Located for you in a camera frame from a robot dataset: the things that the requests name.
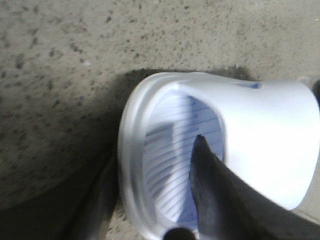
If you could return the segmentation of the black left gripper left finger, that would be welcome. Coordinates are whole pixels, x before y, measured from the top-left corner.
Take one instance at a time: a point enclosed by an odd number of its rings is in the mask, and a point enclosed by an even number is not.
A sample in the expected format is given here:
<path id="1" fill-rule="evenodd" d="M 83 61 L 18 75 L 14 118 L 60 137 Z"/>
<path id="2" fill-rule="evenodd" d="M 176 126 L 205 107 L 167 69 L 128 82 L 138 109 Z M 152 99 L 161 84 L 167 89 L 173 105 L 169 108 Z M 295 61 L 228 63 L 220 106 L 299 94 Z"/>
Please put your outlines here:
<path id="1" fill-rule="evenodd" d="M 195 240 L 195 235 L 192 231 L 184 227 L 177 227 L 168 230 L 163 235 L 164 240 Z"/>

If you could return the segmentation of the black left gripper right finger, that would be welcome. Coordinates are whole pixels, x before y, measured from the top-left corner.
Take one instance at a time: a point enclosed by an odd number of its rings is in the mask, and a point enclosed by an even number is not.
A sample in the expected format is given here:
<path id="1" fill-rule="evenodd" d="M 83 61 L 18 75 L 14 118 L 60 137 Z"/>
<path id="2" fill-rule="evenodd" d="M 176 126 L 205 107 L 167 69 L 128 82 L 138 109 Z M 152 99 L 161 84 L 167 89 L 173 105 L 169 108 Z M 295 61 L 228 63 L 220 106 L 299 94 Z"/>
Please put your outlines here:
<path id="1" fill-rule="evenodd" d="M 212 153 L 202 135 L 190 160 L 190 188 L 201 240 L 318 240 L 320 226 L 248 186 Z"/>

